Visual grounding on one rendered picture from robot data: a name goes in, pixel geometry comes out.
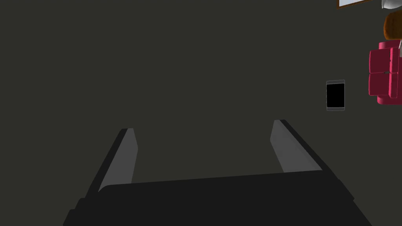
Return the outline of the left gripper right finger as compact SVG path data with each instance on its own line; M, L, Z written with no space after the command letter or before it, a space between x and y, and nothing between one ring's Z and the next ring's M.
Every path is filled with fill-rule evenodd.
M286 120L274 120L270 143L285 173L303 171L333 173Z

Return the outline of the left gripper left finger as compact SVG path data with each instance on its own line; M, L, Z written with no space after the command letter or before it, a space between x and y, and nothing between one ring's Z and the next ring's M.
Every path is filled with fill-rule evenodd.
M133 128L119 131L109 152L93 179L86 197L94 196L102 188L116 184L130 184L137 159L138 145Z

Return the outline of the black flat screen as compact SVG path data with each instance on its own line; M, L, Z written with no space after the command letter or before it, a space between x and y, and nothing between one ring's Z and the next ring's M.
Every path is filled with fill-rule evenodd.
M345 111L345 80L326 81L326 110Z

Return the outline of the red sofa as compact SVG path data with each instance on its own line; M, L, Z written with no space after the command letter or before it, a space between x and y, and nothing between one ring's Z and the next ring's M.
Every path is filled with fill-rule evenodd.
M368 94L381 105L402 105L401 42L381 42L369 52Z

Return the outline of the brown round object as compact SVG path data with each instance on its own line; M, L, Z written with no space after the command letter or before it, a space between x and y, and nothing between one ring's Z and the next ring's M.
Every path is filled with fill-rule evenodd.
M387 15L383 30L386 40L402 40L402 10Z

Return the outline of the white rounded object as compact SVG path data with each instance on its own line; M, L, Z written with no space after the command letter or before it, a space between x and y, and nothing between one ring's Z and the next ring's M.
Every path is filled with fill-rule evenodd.
M382 9L396 9L402 6L402 0L382 0Z

